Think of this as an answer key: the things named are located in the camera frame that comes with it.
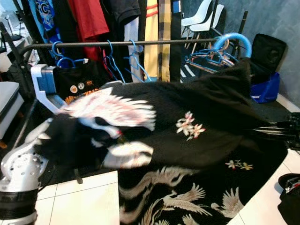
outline hanger hook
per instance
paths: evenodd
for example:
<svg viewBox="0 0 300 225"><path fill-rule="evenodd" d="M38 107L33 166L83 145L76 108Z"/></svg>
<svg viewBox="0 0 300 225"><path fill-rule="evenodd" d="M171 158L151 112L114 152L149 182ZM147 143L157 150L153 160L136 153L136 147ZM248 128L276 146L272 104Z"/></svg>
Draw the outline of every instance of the hanger hook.
<svg viewBox="0 0 300 225"><path fill-rule="evenodd" d="M109 43L109 46L111 48L111 53L109 54L111 56L113 54L113 46L109 40L107 40L107 42Z"/></svg>
<svg viewBox="0 0 300 225"><path fill-rule="evenodd" d="M132 42L132 44L133 44L133 47L134 47L134 52L136 52L136 45L135 45L135 41L134 40L132 40L132 39L129 39L131 42Z"/></svg>
<svg viewBox="0 0 300 225"><path fill-rule="evenodd" d="M52 44L52 52L53 52L53 54L54 54L54 55L57 55L57 56L59 56L59 57L63 57L63 55L57 53L57 47L56 47L56 45L57 45L57 44L61 44L61 43L62 43L61 41L56 41L56 42L54 42L54 43Z"/></svg>
<svg viewBox="0 0 300 225"><path fill-rule="evenodd" d="M250 58L252 54L252 46L248 38L246 38L244 35L239 33L229 33L223 35L213 46L213 51L219 51L222 46L224 46L224 43L228 39L238 39L241 40L246 48L246 57Z"/></svg>

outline white chair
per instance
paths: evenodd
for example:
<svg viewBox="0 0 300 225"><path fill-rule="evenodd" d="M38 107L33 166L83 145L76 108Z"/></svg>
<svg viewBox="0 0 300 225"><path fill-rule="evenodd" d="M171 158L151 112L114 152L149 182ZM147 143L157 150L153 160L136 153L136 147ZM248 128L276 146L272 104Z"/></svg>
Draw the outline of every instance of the white chair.
<svg viewBox="0 0 300 225"><path fill-rule="evenodd" d="M215 18L214 18L214 23L212 24L213 28L216 28L223 9L224 9L223 5L217 5L216 14L215 14ZM201 31L209 31L210 30L210 23L211 23L211 20L212 20L212 14L213 13L211 13L209 19L206 22L201 23L201 24L194 24L194 25L191 25L189 27L191 31L198 32L198 35L197 35L196 39L199 39ZM197 45L197 43L194 44L192 54L195 51L196 45Z"/></svg>
<svg viewBox="0 0 300 225"><path fill-rule="evenodd" d="M6 148L2 138L23 102L18 83L0 82L0 148Z"/></svg>
<svg viewBox="0 0 300 225"><path fill-rule="evenodd" d="M197 24L197 23L202 23L204 21L206 15L207 15L208 8L210 7L211 1L212 0L203 0L195 15L181 20L181 25L184 27L183 31L181 33L181 37L187 28L187 39L188 39L188 36L190 34L189 26Z"/></svg>

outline pink flower embroidery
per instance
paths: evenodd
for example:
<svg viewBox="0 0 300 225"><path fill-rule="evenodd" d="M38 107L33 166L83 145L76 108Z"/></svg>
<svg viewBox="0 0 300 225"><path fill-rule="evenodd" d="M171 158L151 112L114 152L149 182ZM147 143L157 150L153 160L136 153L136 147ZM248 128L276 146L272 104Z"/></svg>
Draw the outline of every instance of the pink flower embroidery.
<svg viewBox="0 0 300 225"><path fill-rule="evenodd" d="M200 133L205 131L205 129L202 128L202 124L196 124L193 126L192 122L194 120L193 114L191 112L187 112L184 118L177 121L176 127L178 127L178 129L176 133L178 134L182 131L185 136L188 136L187 141L197 138Z"/></svg>

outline white robotic arm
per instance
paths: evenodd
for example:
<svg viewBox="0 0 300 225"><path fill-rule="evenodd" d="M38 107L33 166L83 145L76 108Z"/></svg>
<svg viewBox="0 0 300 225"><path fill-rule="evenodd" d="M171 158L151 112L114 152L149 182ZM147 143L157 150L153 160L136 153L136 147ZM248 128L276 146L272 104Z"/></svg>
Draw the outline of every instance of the white robotic arm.
<svg viewBox="0 0 300 225"><path fill-rule="evenodd" d="M37 218L35 204L48 160L35 153L34 145L47 138L44 133L52 119L32 130L20 147L11 150L1 162L0 220L2 225L34 224Z"/></svg>

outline floor tile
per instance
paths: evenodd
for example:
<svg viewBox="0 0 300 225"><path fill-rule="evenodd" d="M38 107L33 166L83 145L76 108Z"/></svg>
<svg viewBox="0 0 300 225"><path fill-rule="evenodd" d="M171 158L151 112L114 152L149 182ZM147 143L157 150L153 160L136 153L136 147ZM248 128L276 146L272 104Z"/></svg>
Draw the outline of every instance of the floor tile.
<svg viewBox="0 0 300 225"><path fill-rule="evenodd" d="M72 180L58 184L56 189L56 196L95 188L106 184L112 184L115 182L118 182L117 171L107 172L96 176L83 178L82 184L78 184L76 180Z"/></svg>
<svg viewBox="0 0 300 225"><path fill-rule="evenodd" d="M288 150L284 164L292 173L300 173L300 155L293 150Z"/></svg>
<svg viewBox="0 0 300 225"><path fill-rule="evenodd" d="M245 225L286 225L277 209L282 192L282 188L278 185L278 178L289 172L284 164L280 165L267 183L240 211Z"/></svg>
<svg viewBox="0 0 300 225"><path fill-rule="evenodd" d="M118 183L55 197L51 225L118 225Z"/></svg>
<svg viewBox="0 0 300 225"><path fill-rule="evenodd" d="M36 203L37 220L34 225L49 225L54 197L38 200Z"/></svg>
<svg viewBox="0 0 300 225"><path fill-rule="evenodd" d="M238 213L227 225L245 225L240 214Z"/></svg>
<svg viewBox="0 0 300 225"><path fill-rule="evenodd" d="M37 199L45 199L55 196L57 184L53 184L50 186L45 187L42 191L40 191L37 195Z"/></svg>

